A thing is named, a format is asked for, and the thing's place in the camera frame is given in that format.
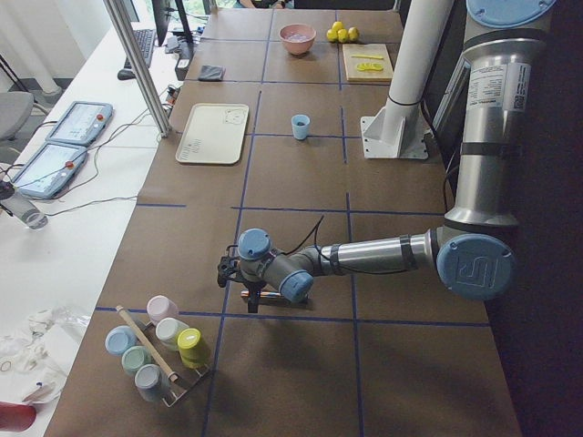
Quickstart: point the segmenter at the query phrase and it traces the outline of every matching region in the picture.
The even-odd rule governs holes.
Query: wooden cutting board
[[[343,44],[344,68],[349,82],[391,82],[393,65],[385,44]],[[375,55],[383,59],[354,57]],[[382,71],[359,71],[356,65],[362,62],[376,62],[383,66]]]

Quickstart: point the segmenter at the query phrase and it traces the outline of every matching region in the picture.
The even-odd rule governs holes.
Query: label on robot arm
[[[472,71],[465,109],[501,107],[505,100],[505,84],[506,65],[485,66]]]
[[[528,80],[530,65],[518,62],[508,64],[506,71],[506,89],[504,93],[505,111],[525,112],[527,108]]]

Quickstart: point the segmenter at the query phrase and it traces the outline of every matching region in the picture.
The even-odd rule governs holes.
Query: pink bowl
[[[292,55],[306,53],[313,46],[316,31],[309,25],[287,25],[280,30],[280,39]]]

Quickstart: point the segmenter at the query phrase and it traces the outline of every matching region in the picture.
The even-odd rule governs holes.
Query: yellow fruit
[[[358,41],[358,37],[360,35],[361,34],[356,27],[351,27],[350,29],[348,29],[348,39],[350,40],[351,43],[355,43],[356,41]]]
[[[344,29],[344,24],[342,21],[334,21],[332,25],[332,30],[338,32],[340,29]]]
[[[346,29],[340,29],[338,31],[338,42],[342,44],[348,42],[348,31]]]
[[[338,32],[332,29],[328,29],[328,31],[326,32],[326,38],[328,38],[328,41],[330,41],[331,43],[335,43],[336,41],[338,41]]]

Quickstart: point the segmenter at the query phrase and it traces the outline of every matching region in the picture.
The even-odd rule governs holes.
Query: white table
[[[46,121],[58,120],[76,100],[110,103],[114,116],[95,144],[107,140],[120,125],[132,122],[147,106],[136,80],[117,79],[124,60],[125,53],[112,28]],[[161,99],[168,85],[181,85],[174,73],[176,62],[176,57],[164,54],[162,48],[155,50],[150,73]],[[38,150],[49,130],[47,126],[36,132],[18,162],[26,162]],[[59,200],[36,205],[50,214],[94,200],[136,196],[158,142],[158,129],[147,116],[100,149],[96,179]],[[95,175],[95,153],[89,153],[72,185]],[[99,203],[50,217],[40,230],[28,229],[16,218],[0,214],[0,336],[10,335],[27,316],[40,310],[68,307],[91,315],[135,205],[135,199]],[[0,374],[0,401],[16,401],[15,379],[10,378]],[[48,404],[39,411],[31,428],[15,435],[42,436],[55,406],[56,402]]]

